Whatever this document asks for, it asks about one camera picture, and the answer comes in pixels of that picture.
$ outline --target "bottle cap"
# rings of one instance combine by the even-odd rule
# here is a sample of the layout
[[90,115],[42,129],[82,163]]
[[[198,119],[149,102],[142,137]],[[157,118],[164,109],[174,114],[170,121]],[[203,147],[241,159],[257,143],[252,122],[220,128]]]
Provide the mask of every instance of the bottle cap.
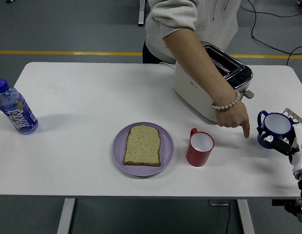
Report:
[[0,93],[3,93],[9,89],[9,84],[5,79],[0,79]]

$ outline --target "sleeve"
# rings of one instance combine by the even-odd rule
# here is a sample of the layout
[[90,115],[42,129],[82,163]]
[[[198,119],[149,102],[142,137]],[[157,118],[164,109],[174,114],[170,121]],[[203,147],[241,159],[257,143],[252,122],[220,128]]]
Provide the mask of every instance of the sleeve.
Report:
[[181,28],[195,30],[198,0],[148,0],[151,17],[160,25],[161,37]]

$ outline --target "purple plate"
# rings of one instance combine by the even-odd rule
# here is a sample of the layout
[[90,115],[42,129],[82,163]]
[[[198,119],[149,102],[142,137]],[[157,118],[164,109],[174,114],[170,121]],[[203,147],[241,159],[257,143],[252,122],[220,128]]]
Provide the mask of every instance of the purple plate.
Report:
[[[126,151],[127,136],[129,134],[130,128],[137,125],[151,126],[159,131],[161,138],[160,167],[123,165],[123,159]],[[172,138],[169,133],[161,126],[149,122],[138,122],[128,125],[116,135],[113,142],[113,157],[115,162],[122,170],[134,176],[152,176],[165,169],[172,159],[173,152],[174,142],[172,141]]]

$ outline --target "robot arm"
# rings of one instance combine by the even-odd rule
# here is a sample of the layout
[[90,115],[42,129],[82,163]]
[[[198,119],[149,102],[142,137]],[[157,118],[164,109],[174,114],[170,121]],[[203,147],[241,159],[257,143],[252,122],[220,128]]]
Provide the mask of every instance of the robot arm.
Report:
[[257,131],[266,144],[290,158],[290,162],[293,165],[293,175],[299,181],[298,187],[301,190],[301,198],[292,201],[284,200],[283,205],[286,211],[292,213],[299,219],[299,222],[302,222],[302,125],[299,123],[293,124],[289,143],[270,136],[261,127],[258,127]]

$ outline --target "water bottle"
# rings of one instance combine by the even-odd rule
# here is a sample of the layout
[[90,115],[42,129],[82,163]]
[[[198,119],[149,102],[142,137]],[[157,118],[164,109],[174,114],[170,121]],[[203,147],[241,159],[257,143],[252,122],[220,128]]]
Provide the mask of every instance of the water bottle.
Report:
[[4,79],[0,79],[0,110],[20,134],[30,134],[38,128],[38,120],[24,97]]

